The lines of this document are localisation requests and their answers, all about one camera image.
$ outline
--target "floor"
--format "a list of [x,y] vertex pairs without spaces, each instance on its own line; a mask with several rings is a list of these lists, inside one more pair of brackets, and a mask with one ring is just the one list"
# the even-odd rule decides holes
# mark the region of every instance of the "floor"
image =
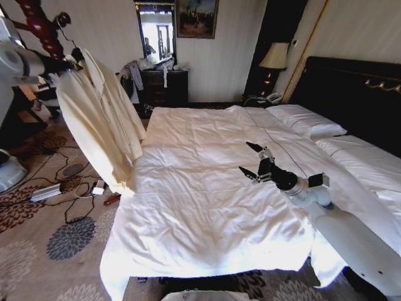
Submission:
[[[45,108],[39,114],[47,129],[11,150],[29,174],[0,194],[0,299],[109,300],[99,264],[118,203],[103,205],[112,196],[109,190],[94,199],[88,195],[97,173],[62,116],[49,120]],[[56,183],[61,183],[60,195],[29,202],[33,191]],[[342,275],[329,288],[316,285],[306,262],[300,272],[255,270],[186,281],[132,278],[124,300],[159,301],[167,292],[187,288],[246,292],[258,300],[365,300]]]

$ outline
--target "headboard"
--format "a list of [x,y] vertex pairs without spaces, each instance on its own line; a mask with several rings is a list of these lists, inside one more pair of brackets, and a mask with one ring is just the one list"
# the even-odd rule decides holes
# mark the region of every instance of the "headboard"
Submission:
[[401,157],[401,65],[310,56],[289,101]]

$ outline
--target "framed painting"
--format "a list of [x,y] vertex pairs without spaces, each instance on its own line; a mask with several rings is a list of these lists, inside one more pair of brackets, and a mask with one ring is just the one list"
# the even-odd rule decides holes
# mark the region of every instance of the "framed painting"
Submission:
[[219,0],[175,0],[177,37],[214,39]]

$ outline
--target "white pillow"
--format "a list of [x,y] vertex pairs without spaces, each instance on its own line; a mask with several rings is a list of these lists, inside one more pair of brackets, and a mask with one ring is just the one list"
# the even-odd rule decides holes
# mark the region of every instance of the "white pillow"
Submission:
[[325,152],[380,199],[398,201],[401,209],[401,159],[354,136],[316,141]]
[[267,108],[283,124],[312,140],[344,135],[346,130],[300,105],[277,105]]

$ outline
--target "wall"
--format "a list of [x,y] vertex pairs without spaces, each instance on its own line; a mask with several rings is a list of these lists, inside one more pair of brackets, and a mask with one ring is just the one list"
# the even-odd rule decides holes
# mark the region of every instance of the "wall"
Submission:
[[[8,16],[22,23],[26,19],[14,0],[0,0]],[[109,68],[118,72],[128,61],[143,57],[137,13],[132,0],[42,0],[42,8],[52,20],[61,11],[71,16],[64,29],[68,38],[88,49]],[[28,48],[47,54],[33,34],[19,31]],[[61,33],[58,39],[64,53],[71,53],[73,44]]]
[[191,68],[191,102],[241,101],[266,3],[220,0],[213,40],[177,38],[178,61]]
[[[298,31],[306,30],[299,25]],[[401,1],[330,0],[287,96],[294,90],[308,56],[401,63],[400,49]],[[283,76],[278,87],[289,81],[288,74]]]
[[297,45],[295,47],[290,45],[287,55],[287,69],[280,73],[276,85],[274,86],[274,91],[283,93],[286,90],[325,2],[326,0],[309,0],[306,4],[301,21],[299,21],[298,24],[298,29],[293,38],[293,41],[298,41]]
[[[137,15],[132,0],[42,0],[46,15],[66,11],[72,24],[67,37],[87,48],[113,71],[143,57]],[[16,2],[0,0],[11,19],[25,23]],[[251,65],[267,0],[220,0],[215,39],[177,39],[179,63],[188,62],[191,102],[240,101]],[[42,50],[31,33],[21,32],[27,46]],[[73,45],[59,35],[65,53]]]

